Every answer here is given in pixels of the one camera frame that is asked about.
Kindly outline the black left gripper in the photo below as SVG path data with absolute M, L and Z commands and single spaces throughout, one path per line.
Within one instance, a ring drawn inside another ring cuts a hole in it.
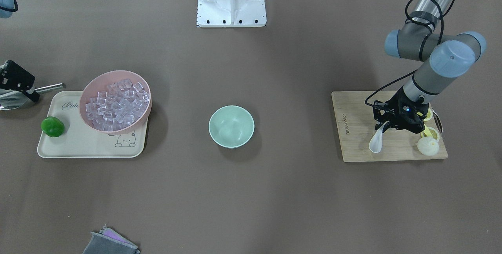
M 380 123 L 380 129 L 384 134 L 388 129 L 408 130 L 414 134 L 424 131 L 424 120 L 427 116 L 429 104 L 413 102 L 407 97 L 403 88 L 400 88 L 392 97 L 392 108 L 395 111 L 392 120 Z

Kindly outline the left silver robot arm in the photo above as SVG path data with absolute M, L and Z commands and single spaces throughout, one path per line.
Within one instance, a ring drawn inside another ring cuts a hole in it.
M 421 61 L 422 65 L 408 75 L 409 80 L 388 101 L 373 102 L 375 129 L 422 132 L 429 103 L 486 51 L 485 38 L 475 31 L 455 36 L 442 31 L 434 34 L 437 25 L 444 24 L 453 2 L 419 0 L 412 12 L 405 12 L 403 28 L 388 34 L 384 45 L 387 54 Z

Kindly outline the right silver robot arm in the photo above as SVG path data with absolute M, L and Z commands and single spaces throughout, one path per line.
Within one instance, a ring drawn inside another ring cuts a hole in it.
M 0 0 L 1 18 L 10 18 L 18 11 L 16 0 Z M 35 76 L 12 60 L 1 65 L 1 89 L 11 93 L 20 93 L 31 102 L 38 102 L 39 93 L 33 87 Z

